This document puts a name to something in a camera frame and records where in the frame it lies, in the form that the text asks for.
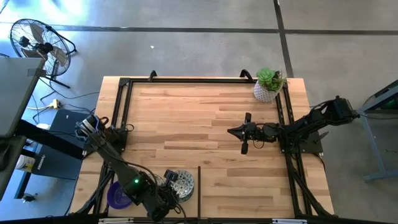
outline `potted plant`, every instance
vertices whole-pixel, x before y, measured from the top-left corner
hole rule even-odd
[[[281,71],[263,68],[257,72],[258,80],[254,86],[254,97],[260,102],[270,102],[278,95],[280,89],[286,83]]]

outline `wooden tabletop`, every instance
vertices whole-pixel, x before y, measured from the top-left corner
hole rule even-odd
[[[104,77],[96,107],[99,117],[112,117],[119,79]],[[298,119],[310,110],[304,80],[290,78],[288,82],[294,117]],[[226,132],[242,125],[245,112],[250,112],[256,123],[278,122],[276,102],[258,102],[253,87],[225,83],[135,83],[127,118],[127,124],[133,124],[135,130],[129,133],[123,158],[161,176],[166,169],[183,169],[193,174],[194,194],[182,203],[188,217],[197,216],[198,197],[201,217],[293,217],[286,163],[279,143],[265,143],[263,148],[256,149],[250,142],[248,154],[242,155],[239,140]],[[287,114],[283,94],[281,97]],[[302,157],[308,188],[333,213],[322,163],[311,154]],[[97,153],[83,161],[71,212],[81,208],[97,187],[102,163]],[[201,195],[197,194],[198,166]],[[300,191],[298,196],[304,210]],[[146,217],[146,212],[142,205],[131,205],[124,210],[109,208],[109,216]],[[171,211],[168,217],[181,215]]]

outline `purple bowl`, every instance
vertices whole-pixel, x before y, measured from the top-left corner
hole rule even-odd
[[[132,201],[127,197],[123,188],[120,186],[119,181],[116,181],[110,186],[106,194],[106,200],[109,206],[114,209],[124,209],[132,204]]]

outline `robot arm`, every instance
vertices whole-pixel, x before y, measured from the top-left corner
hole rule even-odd
[[[153,221],[161,221],[169,210],[177,206],[176,191],[172,190],[170,181],[176,181],[178,174],[167,170],[165,185],[156,183],[143,171],[128,166],[108,139],[115,138],[118,133],[113,127],[105,128],[105,123],[95,115],[89,115],[84,121],[76,124],[76,135],[87,141],[104,161],[118,175],[118,181],[124,193],[136,204],[143,204],[147,215]]]
[[[231,128],[228,132],[243,141],[241,153],[246,154],[248,140],[274,142],[280,138],[283,142],[294,145],[299,141],[305,141],[311,133],[327,125],[348,124],[357,117],[358,114],[352,109],[349,101],[337,96],[334,100],[323,102],[312,108],[309,114],[298,119],[294,124],[256,124],[251,122],[251,114],[246,113],[244,124]]]

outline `gray desk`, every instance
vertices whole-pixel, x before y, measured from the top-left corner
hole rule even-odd
[[[32,152],[22,149],[22,142],[26,138],[76,159],[83,159],[81,147],[21,120],[39,78],[45,76],[42,70],[44,63],[41,58],[0,58],[0,141],[5,141],[2,147],[10,145],[7,167],[0,171],[0,199],[19,155],[32,156]]]

